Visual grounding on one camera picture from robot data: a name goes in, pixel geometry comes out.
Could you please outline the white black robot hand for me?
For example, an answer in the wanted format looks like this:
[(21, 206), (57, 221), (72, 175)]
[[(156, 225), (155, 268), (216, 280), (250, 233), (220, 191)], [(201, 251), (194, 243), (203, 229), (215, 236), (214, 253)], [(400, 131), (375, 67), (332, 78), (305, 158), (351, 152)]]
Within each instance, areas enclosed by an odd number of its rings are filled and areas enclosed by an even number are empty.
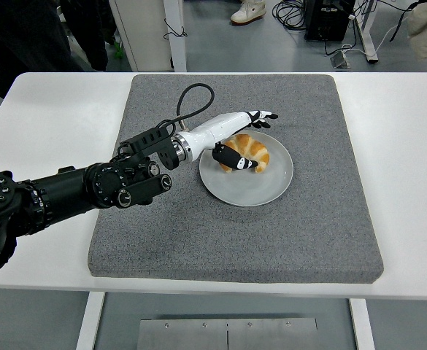
[(191, 131), (180, 131), (172, 137), (178, 146), (177, 154), (181, 163), (195, 161), (207, 149), (213, 158), (229, 168), (242, 170), (255, 168), (259, 163), (240, 155), (236, 150), (221, 143), (248, 126), (269, 128), (266, 119), (276, 119), (277, 115), (268, 111), (233, 112), (220, 114)]

